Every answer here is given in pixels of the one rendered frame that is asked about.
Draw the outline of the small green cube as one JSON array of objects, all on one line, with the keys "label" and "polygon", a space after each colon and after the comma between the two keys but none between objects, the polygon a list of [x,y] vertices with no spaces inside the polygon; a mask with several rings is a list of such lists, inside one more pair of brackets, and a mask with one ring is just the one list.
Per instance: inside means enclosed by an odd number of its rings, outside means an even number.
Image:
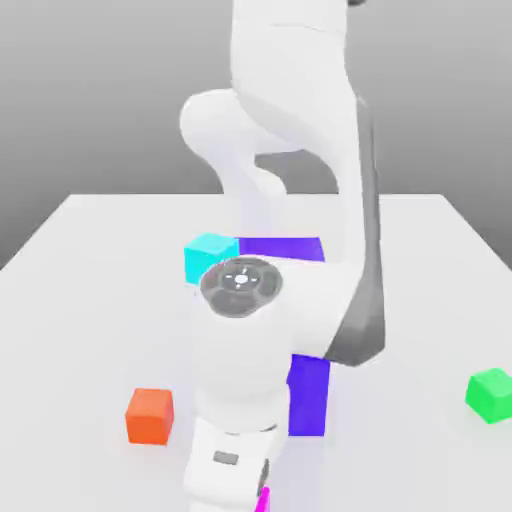
[{"label": "small green cube", "polygon": [[488,424],[512,418],[512,377],[501,368],[472,375],[465,402]]}]

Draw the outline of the small cyan cube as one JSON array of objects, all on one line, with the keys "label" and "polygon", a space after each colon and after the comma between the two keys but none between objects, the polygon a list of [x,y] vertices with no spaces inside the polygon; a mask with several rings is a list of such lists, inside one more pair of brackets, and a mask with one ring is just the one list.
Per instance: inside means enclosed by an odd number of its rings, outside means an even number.
[{"label": "small cyan cube", "polygon": [[184,248],[186,282],[198,285],[202,275],[210,267],[239,254],[237,238],[212,233],[199,235]]}]

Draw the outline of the small orange cube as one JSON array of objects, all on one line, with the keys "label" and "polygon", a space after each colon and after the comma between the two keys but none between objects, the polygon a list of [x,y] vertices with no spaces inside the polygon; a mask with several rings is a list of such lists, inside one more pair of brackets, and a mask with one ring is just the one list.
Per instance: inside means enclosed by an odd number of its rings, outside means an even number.
[{"label": "small orange cube", "polygon": [[174,422],[170,390],[136,388],[125,413],[128,440],[132,444],[163,445]]}]

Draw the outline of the large purple box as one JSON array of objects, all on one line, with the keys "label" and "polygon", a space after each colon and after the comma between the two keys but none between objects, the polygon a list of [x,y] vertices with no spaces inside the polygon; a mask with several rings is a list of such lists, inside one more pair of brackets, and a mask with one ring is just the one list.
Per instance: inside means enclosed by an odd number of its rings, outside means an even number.
[{"label": "large purple box", "polygon": [[[241,255],[324,261],[323,247],[318,237],[239,237],[238,241]],[[290,436],[325,435],[329,379],[329,361],[306,355],[293,355],[287,380],[290,389]]]}]

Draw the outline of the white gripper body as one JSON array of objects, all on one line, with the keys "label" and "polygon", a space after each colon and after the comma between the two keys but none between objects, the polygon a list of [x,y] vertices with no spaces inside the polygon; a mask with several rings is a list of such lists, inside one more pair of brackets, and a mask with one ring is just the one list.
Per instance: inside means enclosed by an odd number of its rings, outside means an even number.
[{"label": "white gripper body", "polygon": [[208,489],[184,486],[189,498],[189,512],[254,512],[259,501],[259,493],[251,495],[237,495],[232,490],[228,493]]}]

